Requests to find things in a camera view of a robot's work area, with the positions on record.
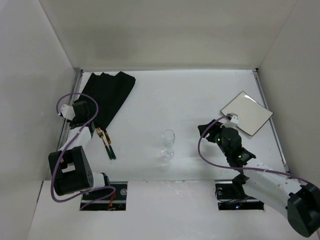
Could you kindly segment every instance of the black napkin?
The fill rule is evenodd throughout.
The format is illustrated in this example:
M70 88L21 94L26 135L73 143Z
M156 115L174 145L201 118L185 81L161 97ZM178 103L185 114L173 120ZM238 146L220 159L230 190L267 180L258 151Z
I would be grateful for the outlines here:
M99 112L93 120L96 128L102 130L107 128L127 99L135 82L136 79L133 76L122 71L115 76L106 73L101 75L91 74L82 93L89 95L98 103ZM96 106L87 97L80 96L77 101L87 101L90 112L95 113Z

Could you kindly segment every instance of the white wall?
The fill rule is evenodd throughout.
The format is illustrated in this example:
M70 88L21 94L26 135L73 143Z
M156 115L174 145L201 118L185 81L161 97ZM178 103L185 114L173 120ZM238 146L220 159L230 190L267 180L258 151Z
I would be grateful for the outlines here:
M74 76L38 0L0 0L0 239L28 236Z
M290 170L318 186L319 10L299 0L258 71Z
M296 0L40 0L87 70L257 68Z

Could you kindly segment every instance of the wine glass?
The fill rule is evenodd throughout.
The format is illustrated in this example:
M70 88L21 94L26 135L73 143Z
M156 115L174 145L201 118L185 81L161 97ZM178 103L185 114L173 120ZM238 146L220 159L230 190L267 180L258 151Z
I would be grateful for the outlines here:
M175 152L173 151L172 147L175 144L175 132L168 129L165 130L162 134L162 143L165 146L165 149L161 151L161 157L164 160L171 160L175 156Z

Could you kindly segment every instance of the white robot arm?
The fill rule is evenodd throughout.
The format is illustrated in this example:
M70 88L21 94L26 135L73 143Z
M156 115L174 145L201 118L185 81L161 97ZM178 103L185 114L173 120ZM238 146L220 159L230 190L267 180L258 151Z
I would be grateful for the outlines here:
M303 185L289 176L271 173L270 167L242 147L239 132L233 128L237 121L238 117L234 114L227 123L211 122L198 126L198 129L201 136L206 132L206 139L219 146L230 168L240 173L232 182L241 188L245 196L272 207L283 215L300 235L310 237L320 227L319 188L309 182Z
M109 178L105 173L91 171L85 154L86 145L93 137L95 126L92 121L82 130L81 127L91 115L86 101L74 103L72 106L64 104L61 107L60 116L70 122L70 131L65 144L58 151L49 154L51 174L62 150L77 133L79 135L66 149L55 176L54 190L59 196L110 186Z

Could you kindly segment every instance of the cable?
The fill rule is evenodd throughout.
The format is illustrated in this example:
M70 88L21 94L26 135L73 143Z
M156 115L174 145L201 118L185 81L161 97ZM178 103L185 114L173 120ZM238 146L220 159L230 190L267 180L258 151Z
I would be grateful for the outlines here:
M113 186L102 186L102 187L97 187L95 188L94 190L92 189L89 189L89 190L85 190L85 191L81 191L71 197L68 197L66 199L57 199L56 196L55 196L55 180L56 180L56 175L57 175L57 171L58 171L58 167L59 167L59 164L60 164L60 161L63 157L63 155L65 154L65 152L67 151L68 147L76 140L76 138L79 136L79 134L81 133L81 131L93 120L95 119L95 117L98 115L98 111L99 111L99 106L98 106L98 103L89 95L87 94L84 94L84 93L79 93L79 92L73 92L73 93L68 93L66 95L63 95L62 97L59 98L59 100L57 101L56 103L56 106L55 106L55 110L56 110L56 113L59 114L59 103L61 102L62 99L64 99L65 97L68 97L68 96L71 96L71 95L81 95L81 96L85 96L87 97L88 99L90 99L91 101L93 101L93 103L95 104L95 113L94 115L84 123L84 125L80 128L79 132L68 142L68 144L64 147L64 149L62 150L62 152L60 153L57 161L56 161L56 164L54 166L54 169L53 169L53 172L52 172L52 179L51 179L51 186L50 186L50 193L51 193L51 197L52 199L57 202L57 203L65 203L71 199L74 199L82 194L85 194L85 193L90 193L90 192L93 192L93 191L97 191L97 190L102 190L102 189L112 189L113 191L104 196L104 197L100 197L98 199L94 199L90 202L88 202L87 204L83 205L80 210L82 210L83 208L85 208L86 206L88 206L89 204L92 204L93 202L95 201L99 201L99 200L102 200L102 199L105 199L105 198L108 198L109 196L111 196L112 194L114 194L116 192L116 189L113 187Z
M109 208L111 207L112 205L112 201L115 199L116 197L116 193L112 194L111 198L110 198L110 201L109 201L109 204L108 206L106 207L107 210L109 210Z
M215 190L215 192L214 192L215 198L216 198L218 201L220 201L221 203L226 203L226 204L237 204L237 203L244 203L244 204L245 204L245 203L247 202L247 200L250 198L249 196L247 196L247 197L245 197L245 198L243 198L243 199L239 199L239 200L230 199L230 200L228 200L228 201L222 201L222 200L218 199L217 192L218 192L218 190Z
M293 179L298 179L301 180L305 183L310 183L308 180L300 177L300 176L296 176L290 173L286 173L286 172L281 172L281 171L274 171L274 170L269 170L269 169L263 169L263 168L257 168L257 167L233 167L233 166L223 166L223 165L218 165L218 164L214 164L210 161L208 161L202 154L200 151L200 144L201 144L201 140L202 138L204 138L207 134L207 132L209 131L209 129L214 126L217 122L219 122L221 119L226 119L228 117L232 117L232 114L227 114L225 116L219 117L217 120L215 120L213 123L211 123L201 134L199 142L198 142L198 153L199 156L202 158L202 160L204 160L207 164L210 164L212 166L218 167L218 168L222 168L222 169L233 169L233 170L237 170L237 171L242 171L242 170L254 170L254 171L260 171L260 172L267 172L267 173L271 173L271 174L278 174L278 175L284 175L287 177L291 177Z
M230 199L230 200L228 200L228 201L222 201L222 200L218 199L218 190L215 190L215 191L214 191L214 196L215 196L215 198L216 198L218 201L220 201L220 202L222 202L222 203L230 203L231 201L234 200L234 199Z

